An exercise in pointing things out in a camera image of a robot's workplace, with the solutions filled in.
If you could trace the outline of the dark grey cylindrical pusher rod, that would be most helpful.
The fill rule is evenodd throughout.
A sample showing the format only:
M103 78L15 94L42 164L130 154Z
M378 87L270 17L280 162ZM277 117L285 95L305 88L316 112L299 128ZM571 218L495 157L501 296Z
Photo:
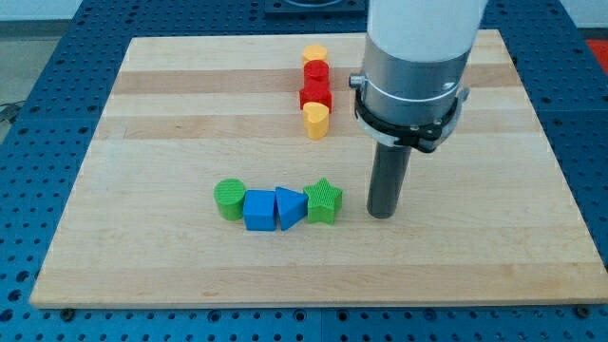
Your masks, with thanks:
M396 210L407 172L410 146L376 144L367 209L377 219L388 219Z

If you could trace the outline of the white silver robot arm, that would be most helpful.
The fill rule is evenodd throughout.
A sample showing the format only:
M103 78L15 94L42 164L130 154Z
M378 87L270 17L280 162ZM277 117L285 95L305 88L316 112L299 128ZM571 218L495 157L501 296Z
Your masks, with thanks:
M432 153L454 131L486 0L370 0L364 57L349 84L354 116L376 141L367 210L397 207L412 150Z

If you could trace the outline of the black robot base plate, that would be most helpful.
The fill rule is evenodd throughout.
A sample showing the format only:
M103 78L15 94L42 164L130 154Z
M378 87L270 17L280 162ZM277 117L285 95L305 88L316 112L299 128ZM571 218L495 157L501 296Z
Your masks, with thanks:
M263 0L266 13L366 13L366 0Z

